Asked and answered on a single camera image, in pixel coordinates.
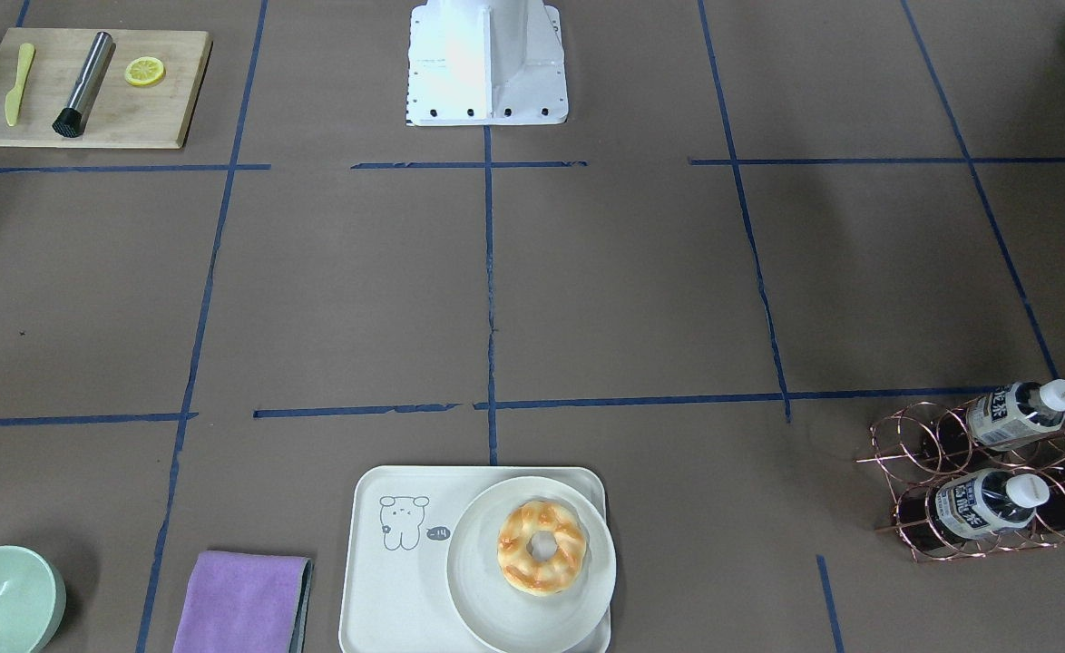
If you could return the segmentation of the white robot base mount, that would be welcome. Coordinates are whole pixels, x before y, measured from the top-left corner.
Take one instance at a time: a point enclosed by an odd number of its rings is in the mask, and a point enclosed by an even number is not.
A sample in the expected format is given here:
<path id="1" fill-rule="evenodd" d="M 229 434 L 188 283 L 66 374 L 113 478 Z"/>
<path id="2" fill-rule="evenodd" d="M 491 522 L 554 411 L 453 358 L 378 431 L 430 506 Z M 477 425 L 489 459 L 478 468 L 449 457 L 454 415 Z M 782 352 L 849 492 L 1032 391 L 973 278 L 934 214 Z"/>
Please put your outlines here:
<path id="1" fill-rule="evenodd" d="M 561 14 L 543 1 L 427 1 L 409 21 L 405 123 L 567 121 Z"/>

